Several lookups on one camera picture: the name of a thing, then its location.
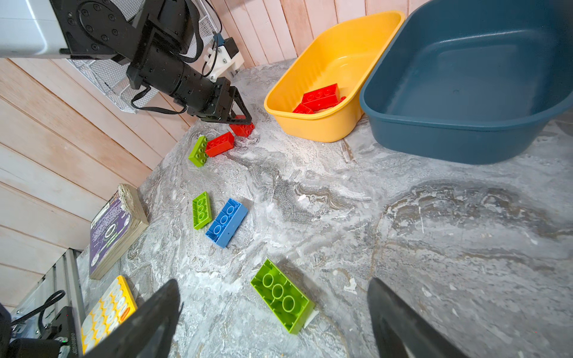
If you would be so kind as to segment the green lego brick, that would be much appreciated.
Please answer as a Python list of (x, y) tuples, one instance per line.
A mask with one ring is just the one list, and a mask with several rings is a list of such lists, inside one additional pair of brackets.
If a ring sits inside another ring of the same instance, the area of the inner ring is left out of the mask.
[(289, 334), (297, 335), (314, 311), (313, 301), (269, 259), (251, 285)]
[(210, 197), (203, 192), (192, 200), (193, 227), (195, 230), (204, 228), (213, 220), (210, 206)]

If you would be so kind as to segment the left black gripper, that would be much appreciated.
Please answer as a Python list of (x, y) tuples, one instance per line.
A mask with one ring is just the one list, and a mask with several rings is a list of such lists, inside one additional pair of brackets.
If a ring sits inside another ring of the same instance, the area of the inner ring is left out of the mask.
[(203, 77), (184, 76), (178, 84), (178, 102), (189, 115), (204, 122), (236, 123), (238, 115), (244, 115), (247, 124), (252, 122), (239, 90), (226, 79), (213, 83)]

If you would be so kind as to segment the red lego brick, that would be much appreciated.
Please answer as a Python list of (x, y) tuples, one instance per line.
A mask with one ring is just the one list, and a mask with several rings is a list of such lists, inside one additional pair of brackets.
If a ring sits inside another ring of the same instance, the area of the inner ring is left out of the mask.
[(247, 124), (246, 117), (244, 115), (238, 115), (232, 120), (230, 128), (238, 137), (249, 137), (255, 129), (255, 124), (253, 122)]
[[(340, 104), (340, 103), (341, 103), (342, 101), (344, 101), (345, 99), (346, 99), (346, 97), (343, 96), (343, 97), (340, 99), (340, 101), (338, 101), (338, 103), (337, 103), (336, 105)], [(331, 107), (327, 107), (327, 108), (323, 108), (322, 110), (326, 110), (326, 109), (328, 109), (328, 108), (336, 107), (336, 105), (335, 105), (335, 106), (331, 106)], [(312, 110), (312, 109), (309, 108), (307, 105), (301, 103), (301, 104), (299, 104), (299, 105), (295, 108), (295, 110), (293, 111), (293, 113), (315, 114), (315, 113), (319, 113), (319, 112), (322, 111), (322, 110)]]
[(338, 84), (331, 84), (317, 90), (315, 89), (314, 91), (306, 92), (302, 97), (301, 103), (313, 112), (335, 107), (340, 103), (339, 86)]
[(234, 148), (234, 134), (227, 132), (213, 140), (207, 142), (207, 147), (205, 153), (210, 158), (214, 158), (224, 152), (227, 152)]

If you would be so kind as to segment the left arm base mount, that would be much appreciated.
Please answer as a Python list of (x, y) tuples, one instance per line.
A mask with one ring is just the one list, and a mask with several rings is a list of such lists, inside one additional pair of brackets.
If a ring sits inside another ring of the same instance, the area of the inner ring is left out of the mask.
[[(65, 306), (46, 324), (43, 319), (48, 309), (65, 297), (63, 290), (51, 294), (44, 304), (13, 319), (5, 307), (1, 307), (1, 356), (2, 357), (80, 357), (81, 349), (73, 315), (73, 308)], [(37, 319), (37, 332), (32, 337), (20, 336), (17, 329)]]

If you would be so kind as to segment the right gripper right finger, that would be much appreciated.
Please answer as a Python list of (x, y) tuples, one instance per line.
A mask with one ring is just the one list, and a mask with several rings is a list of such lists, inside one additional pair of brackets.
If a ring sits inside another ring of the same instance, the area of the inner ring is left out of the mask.
[(368, 307), (381, 357), (466, 356), (377, 277), (369, 282)]

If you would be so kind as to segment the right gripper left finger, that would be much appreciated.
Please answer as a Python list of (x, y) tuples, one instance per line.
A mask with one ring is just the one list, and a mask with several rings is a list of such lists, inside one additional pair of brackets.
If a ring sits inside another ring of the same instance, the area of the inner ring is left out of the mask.
[(181, 314), (178, 282), (168, 280), (85, 357), (168, 357)]

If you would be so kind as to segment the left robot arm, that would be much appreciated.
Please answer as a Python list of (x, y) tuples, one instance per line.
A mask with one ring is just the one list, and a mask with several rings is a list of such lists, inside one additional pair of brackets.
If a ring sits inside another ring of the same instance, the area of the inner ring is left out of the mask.
[(2, 1), (1, 57), (112, 60), (128, 67), (133, 108), (157, 89), (204, 122), (249, 125), (239, 90), (191, 67), (204, 49), (199, 20), (192, 1), (144, 1), (131, 19), (109, 0)]

